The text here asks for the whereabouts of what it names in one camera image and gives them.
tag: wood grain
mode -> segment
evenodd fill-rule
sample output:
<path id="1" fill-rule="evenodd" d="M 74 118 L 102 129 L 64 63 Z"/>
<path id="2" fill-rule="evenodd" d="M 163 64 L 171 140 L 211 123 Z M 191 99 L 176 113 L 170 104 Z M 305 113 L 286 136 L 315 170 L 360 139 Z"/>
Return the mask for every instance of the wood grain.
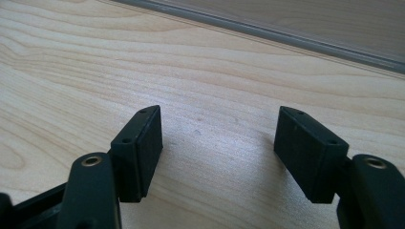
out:
<path id="1" fill-rule="evenodd" d="M 152 0 L 405 63 L 403 0 Z"/>
<path id="2" fill-rule="evenodd" d="M 108 1 L 0 2 L 0 192 L 14 203 L 160 104 L 164 149 L 124 228 L 338 228 L 272 151 L 279 106 L 405 174 L 404 75 Z"/>

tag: black plastic bracket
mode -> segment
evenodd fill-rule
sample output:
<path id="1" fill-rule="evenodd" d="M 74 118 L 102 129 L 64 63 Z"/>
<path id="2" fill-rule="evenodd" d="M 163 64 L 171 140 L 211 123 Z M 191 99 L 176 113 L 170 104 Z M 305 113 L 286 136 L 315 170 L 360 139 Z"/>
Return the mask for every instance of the black plastic bracket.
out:
<path id="1" fill-rule="evenodd" d="M 349 144 L 302 111 L 281 107 L 274 152 L 313 203 L 340 197 L 341 228 L 405 228 L 405 179 L 376 156 L 346 157 Z"/>
<path id="2" fill-rule="evenodd" d="M 0 228 L 121 228 L 121 202 L 146 197 L 162 149 L 160 106 L 137 112 L 111 143 L 72 165 L 69 181 L 12 206 L 0 194 Z"/>

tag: wooden table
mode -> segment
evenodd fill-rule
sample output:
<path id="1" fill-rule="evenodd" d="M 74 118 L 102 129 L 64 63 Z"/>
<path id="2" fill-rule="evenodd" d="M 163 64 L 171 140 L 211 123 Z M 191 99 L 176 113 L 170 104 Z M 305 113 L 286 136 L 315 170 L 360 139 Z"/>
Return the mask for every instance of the wooden table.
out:
<path id="1" fill-rule="evenodd" d="M 124 228 L 338 228 L 273 152 L 280 106 L 405 174 L 405 76 L 108 1 L 0 2 L 0 192 L 21 202 L 160 104 L 163 145 Z"/>

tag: black plastic part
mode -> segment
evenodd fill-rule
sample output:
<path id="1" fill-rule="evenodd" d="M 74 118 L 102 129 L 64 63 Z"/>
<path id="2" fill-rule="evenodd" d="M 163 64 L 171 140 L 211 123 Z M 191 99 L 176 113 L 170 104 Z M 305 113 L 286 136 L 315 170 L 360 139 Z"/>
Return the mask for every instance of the black plastic part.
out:
<path id="1" fill-rule="evenodd" d="M 138 111 L 111 142 L 119 201 L 146 197 L 162 148 L 160 106 Z"/>
<path id="2" fill-rule="evenodd" d="M 184 8 L 174 7 L 168 4 L 157 3 L 149 0 L 114 0 L 114 1 L 127 5 L 145 8 L 148 10 L 155 10 L 175 15 L 178 17 L 187 18 L 205 24 L 225 28 L 227 30 L 243 32 L 264 39 L 281 42 L 287 45 L 295 46 L 298 48 L 314 52 L 324 53 L 327 55 L 347 59 L 350 61 L 355 61 L 360 64 L 366 64 L 380 69 L 385 69 L 388 71 L 405 73 L 405 63 L 403 62 L 399 62 L 396 60 L 364 52 L 357 52 L 351 49 L 345 49 L 340 46 L 332 45 L 326 42 L 319 42 L 312 39 L 307 39 L 301 36 L 292 35 L 290 33 L 269 30 L 243 22 L 213 16 L 207 13 L 202 13 L 194 10 L 186 10 Z"/>
<path id="3" fill-rule="evenodd" d="M 331 203 L 349 145 L 301 111 L 280 107 L 274 151 L 313 203 Z"/>
<path id="4" fill-rule="evenodd" d="M 72 165 L 56 228 L 120 228 L 115 187 L 107 154 L 78 158 Z"/>
<path id="5" fill-rule="evenodd" d="M 351 167 L 352 161 L 346 158 L 338 169 L 339 182 L 336 194 L 340 199 L 336 213 L 342 229 L 364 228 L 365 225 L 363 213 L 352 188 Z"/>
<path id="6" fill-rule="evenodd" d="M 119 142 L 115 143 L 118 139 L 123 141 L 123 146 Z M 65 197 L 67 184 L 61 184 L 13 207 L 10 197 L 0 194 L 0 228 L 51 229 L 56 227 L 60 215 L 63 216 L 60 217 L 59 228 L 65 228 L 65 225 L 74 229 L 120 228 L 117 186 L 121 191 L 121 199 L 128 197 L 127 200 L 132 201 L 133 197 L 137 197 L 135 200 L 140 201 L 141 197 L 146 196 L 162 149 L 160 107 L 153 106 L 136 113 L 113 143 L 112 148 L 115 150 L 110 150 L 109 155 L 86 155 L 74 163 Z M 77 164 L 89 156 L 101 156 L 107 164 L 100 164 L 101 167 L 94 165 L 100 171 L 89 170 L 90 166 L 84 169 Z M 119 185 L 114 179 L 121 180 Z M 126 184 L 137 186 L 127 188 Z M 62 203 L 64 210 L 60 213 Z M 90 217 L 76 226 L 65 223 L 77 223 L 84 216 Z"/>
<path id="7" fill-rule="evenodd" d="M 405 228 L 405 178 L 396 167 L 376 156 L 357 155 L 350 171 L 365 228 Z"/>
<path id="8" fill-rule="evenodd" d="M 30 198 L 1 213 L 0 228 L 48 229 L 56 226 L 65 184 Z"/>

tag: screw hole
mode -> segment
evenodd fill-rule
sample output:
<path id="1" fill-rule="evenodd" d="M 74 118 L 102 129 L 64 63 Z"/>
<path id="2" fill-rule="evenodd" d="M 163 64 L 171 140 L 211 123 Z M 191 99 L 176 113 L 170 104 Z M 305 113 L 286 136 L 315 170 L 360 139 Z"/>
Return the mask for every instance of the screw hole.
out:
<path id="1" fill-rule="evenodd" d="M 385 168 L 387 168 L 387 165 L 383 161 L 381 161 L 379 159 L 368 157 L 368 158 L 366 158 L 364 160 L 366 161 L 366 163 L 368 165 L 374 167 L 375 169 L 385 169 Z"/>
<path id="2" fill-rule="evenodd" d="M 328 143 L 330 145 L 337 145 L 337 141 L 335 141 L 335 140 L 328 140 Z"/>
<path id="3" fill-rule="evenodd" d="M 122 143 L 130 143 L 131 139 L 130 138 L 123 138 Z"/>
<path id="4" fill-rule="evenodd" d="M 87 157 L 86 159 L 84 159 L 83 161 L 81 161 L 81 165 L 90 167 L 90 166 L 97 165 L 99 162 L 101 162 L 101 160 L 102 160 L 102 158 L 99 156 L 90 156 L 90 157 Z"/>

